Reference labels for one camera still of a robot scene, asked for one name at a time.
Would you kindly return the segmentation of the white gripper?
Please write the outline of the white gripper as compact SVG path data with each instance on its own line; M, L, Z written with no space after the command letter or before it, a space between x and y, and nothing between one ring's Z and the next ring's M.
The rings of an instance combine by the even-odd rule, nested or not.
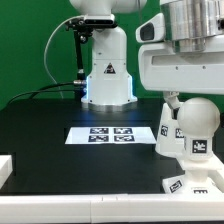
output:
M147 44L140 48L138 60L144 88L164 91L167 119L177 119L178 92L224 94L224 41L208 41L203 52L193 53L174 53L166 43Z

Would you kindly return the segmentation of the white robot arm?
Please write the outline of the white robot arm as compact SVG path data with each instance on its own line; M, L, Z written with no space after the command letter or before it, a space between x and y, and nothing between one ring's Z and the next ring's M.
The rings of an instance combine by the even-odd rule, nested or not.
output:
M178 93L224 94L224 0L160 0L160 12L129 43L116 14L147 0L69 0L81 13L79 39L92 37L92 70L81 97L87 108L120 110L137 102L127 67L138 67L144 89L177 105Z

